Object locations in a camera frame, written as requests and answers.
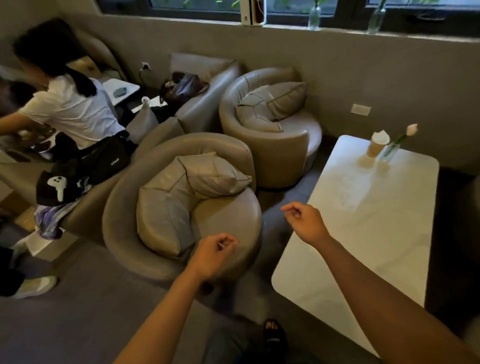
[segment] white t-shirt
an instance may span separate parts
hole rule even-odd
[[[121,126],[108,106],[102,84],[91,78],[97,93],[80,95],[73,79],[58,76],[50,81],[47,91],[35,92],[18,112],[40,124],[47,123],[72,138],[79,149],[121,132]]]

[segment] hand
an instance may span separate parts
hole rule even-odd
[[[209,280],[220,270],[237,245],[237,240],[225,233],[201,239],[185,272],[195,275],[202,282]]]
[[[292,202],[282,206],[280,210],[285,212],[285,218],[299,238],[314,248],[317,248],[323,240],[330,238],[320,211],[313,206]]]

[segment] paper cup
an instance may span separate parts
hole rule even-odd
[[[367,149],[367,155],[371,158],[377,158],[380,152],[385,148],[387,144],[377,144],[373,140],[370,141],[370,145]]]

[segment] gray floor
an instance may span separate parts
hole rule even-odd
[[[277,294],[270,283],[291,235],[279,207],[294,200],[308,200],[334,142],[322,143],[312,170],[294,188],[259,192],[264,212],[260,254],[234,286],[216,289],[194,302],[175,364],[200,363],[209,334],[218,327],[238,325],[234,315],[257,323],[267,317],[277,318],[293,346],[310,350],[325,363],[379,362]],[[44,296],[19,301],[0,298],[2,363],[109,364],[166,294],[164,288],[122,268],[105,247],[87,241],[75,244],[51,267],[28,257],[21,269],[31,275],[50,271],[61,281]]]

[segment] glass vase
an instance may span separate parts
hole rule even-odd
[[[322,15],[322,8],[320,5],[315,4],[310,11],[310,15],[308,17],[308,29],[309,30],[317,30],[320,27],[320,16]]]
[[[372,17],[370,18],[370,22],[368,23],[368,29],[367,29],[368,34],[375,34],[380,30],[380,27],[382,26],[386,12],[387,10],[385,10],[384,7],[382,8],[378,7],[375,9],[375,11],[372,14]]]
[[[378,159],[383,160],[385,162],[390,162],[399,149],[400,149],[400,144],[391,142],[389,145],[385,147],[385,149],[382,151]]]

